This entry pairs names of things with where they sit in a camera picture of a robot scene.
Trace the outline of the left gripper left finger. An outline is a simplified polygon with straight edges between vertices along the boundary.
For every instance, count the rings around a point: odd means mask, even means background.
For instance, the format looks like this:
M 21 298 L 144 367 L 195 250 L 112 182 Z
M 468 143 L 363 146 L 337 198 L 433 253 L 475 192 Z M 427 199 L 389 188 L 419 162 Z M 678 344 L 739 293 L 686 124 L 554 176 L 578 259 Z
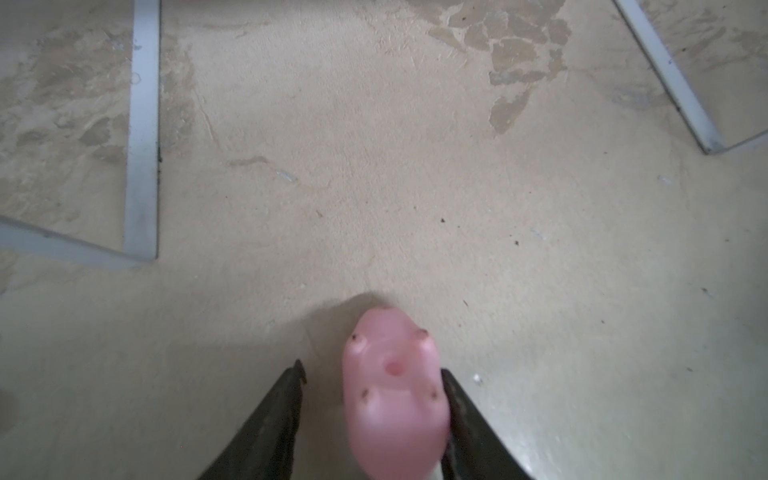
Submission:
M 305 383 L 303 364 L 296 360 L 199 479 L 289 480 Z

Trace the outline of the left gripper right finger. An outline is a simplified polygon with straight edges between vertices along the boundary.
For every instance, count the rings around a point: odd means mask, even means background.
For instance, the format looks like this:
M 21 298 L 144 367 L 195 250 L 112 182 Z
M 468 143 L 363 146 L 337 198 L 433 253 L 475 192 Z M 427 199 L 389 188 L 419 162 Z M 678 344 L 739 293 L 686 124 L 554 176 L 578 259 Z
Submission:
M 448 444 L 441 459 L 444 479 L 532 480 L 448 370 L 441 377 L 450 407 Z

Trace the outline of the pink pig toy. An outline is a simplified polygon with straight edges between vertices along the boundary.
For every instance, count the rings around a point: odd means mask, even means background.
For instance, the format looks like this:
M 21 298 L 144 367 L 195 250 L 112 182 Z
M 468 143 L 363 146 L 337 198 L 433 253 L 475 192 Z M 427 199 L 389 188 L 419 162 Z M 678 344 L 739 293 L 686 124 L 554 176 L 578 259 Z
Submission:
M 349 447 L 371 479 L 426 479 L 446 450 L 450 409 L 430 333 L 395 307 L 366 311 L 342 356 Z

